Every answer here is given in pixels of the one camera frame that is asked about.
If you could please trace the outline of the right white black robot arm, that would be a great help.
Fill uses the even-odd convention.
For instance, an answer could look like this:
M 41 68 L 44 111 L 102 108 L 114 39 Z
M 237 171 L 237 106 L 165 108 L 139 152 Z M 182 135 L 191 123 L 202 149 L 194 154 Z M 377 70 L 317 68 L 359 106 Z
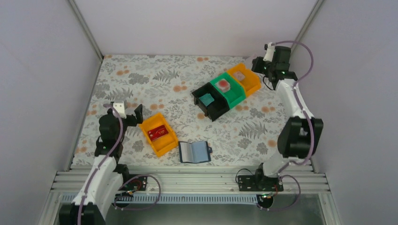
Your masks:
M 301 79 L 290 71 L 291 48 L 268 43 L 265 56 L 253 59 L 252 71 L 263 74 L 280 97 L 289 117 L 278 139 L 278 152 L 256 170 L 256 178 L 277 178 L 290 165 L 305 165 L 315 153 L 322 130 L 322 119 L 308 109 L 299 90 Z

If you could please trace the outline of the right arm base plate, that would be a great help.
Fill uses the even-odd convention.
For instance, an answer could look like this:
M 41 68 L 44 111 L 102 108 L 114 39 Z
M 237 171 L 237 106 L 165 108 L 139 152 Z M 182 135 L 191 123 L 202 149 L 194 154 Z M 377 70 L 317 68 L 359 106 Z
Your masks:
M 236 177 L 239 191 L 241 192 L 282 192 L 283 183 L 276 177 L 254 175 L 239 175 Z

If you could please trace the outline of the blue card holder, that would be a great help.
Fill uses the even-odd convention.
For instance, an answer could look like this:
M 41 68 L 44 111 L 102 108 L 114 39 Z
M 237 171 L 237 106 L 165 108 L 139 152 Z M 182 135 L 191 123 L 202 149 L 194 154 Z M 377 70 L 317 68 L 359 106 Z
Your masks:
M 211 162 L 212 148 L 207 141 L 178 142 L 181 163 L 200 164 Z

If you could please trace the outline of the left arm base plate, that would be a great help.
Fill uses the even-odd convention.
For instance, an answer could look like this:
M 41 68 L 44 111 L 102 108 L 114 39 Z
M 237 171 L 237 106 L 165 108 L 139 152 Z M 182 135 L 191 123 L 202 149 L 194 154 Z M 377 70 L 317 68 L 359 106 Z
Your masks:
M 145 191 L 147 183 L 147 175 L 130 174 L 127 183 L 122 184 L 119 191 Z

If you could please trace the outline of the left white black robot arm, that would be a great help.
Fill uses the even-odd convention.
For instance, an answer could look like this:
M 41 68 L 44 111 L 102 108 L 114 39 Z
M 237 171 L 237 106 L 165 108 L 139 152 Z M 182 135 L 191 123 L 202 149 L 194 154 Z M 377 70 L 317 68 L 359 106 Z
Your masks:
M 94 162 L 84 185 L 70 204 L 58 212 L 61 225 L 104 225 L 117 191 L 129 178 L 127 165 L 120 164 L 122 142 L 128 127 L 143 123 L 143 106 L 126 114 L 126 104 L 104 105 L 107 113 L 99 119 L 100 135 L 96 140 Z

